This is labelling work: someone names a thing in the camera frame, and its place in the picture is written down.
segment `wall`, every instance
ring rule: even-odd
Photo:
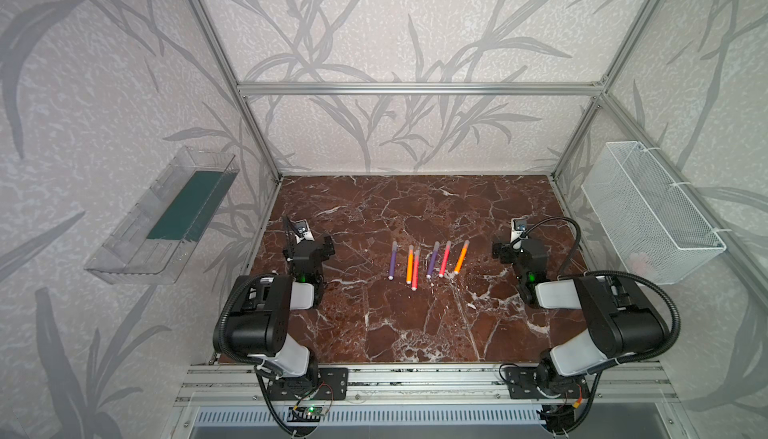
[[[611,93],[766,264],[768,0],[667,0]],[[598,115],[558,178],[598,267],[616,266],[581,182],[606,140]],[[682,315],[661,361],[703,439],[764,437],[768,315],[720,258],[665,286]]]
[[[448,82],[599,80],[642,1],[205,0],[240,81]],[[510,174],[551,171],[587,98],[251,101],[290,174]]]
[[[156,437],[268,216],[264,161],[184,0],[0,0],[0,71],[0,437]],[[178,282],[84,271],[182,145],[240,174]]]

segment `metal mesh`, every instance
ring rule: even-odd
[[[672,284],[725,251],[713,227],[642,143],[606,143],[581,189],[627,271]]]

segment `teal mat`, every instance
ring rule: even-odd
[[[236,176],[224,171],[196,171],[147,234],[147,239],[200,241]]]

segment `marker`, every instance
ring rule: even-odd
[[[408,276],[406,277],[406,283],[410,284],[413,277],[413,246],[408,247]]]
[[[438,249],[440,249],[440,241],[435,241],[435,249],[432,250],[432,258],[429,260],[429,269],[427,270],[427,279],[432,278],[432,270],[435,269],[435,259],[437,259]]]
[[[392,241],[392,259],[389,261],[389,280],[395,279],[395,256],[397,256],[397,241]]]
[[[418,284],[418,257],[421,255],[422,248],[416,250],[416,255],[413,257],[413,280],[411,283],[411,290],[416,291]]]
[[[446,265],[448,264],[448,252],[451,250],[451,242],[446,243],[446,253],[442,257],[442,265],[440,266],[440,274],[438,276],[443,277],[446,275]]]
[[[454,269],[454,272],[456,274],[458,274],[458,272],[462,270],[462,263],[464,262],[464,256],[467,255],[468,247],[469,247],[469,239],[464,241],[464,247],[462,247],[462,254],[458,257],[458,262],[456,262],[456,269]]]

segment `purple marker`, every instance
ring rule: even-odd
[[[429,269],[427,270],[427,279],[432,278],[432,270],[435,269],[435,259],[437,259],[438,249],[440,249],[440,241],[435,241],[435,249],[432,250],[432,259],[429,260]]]
[[[395,279],[395,256],[397,256],[397,241],[392,241],[392,260],[389,261],[389,280]]]

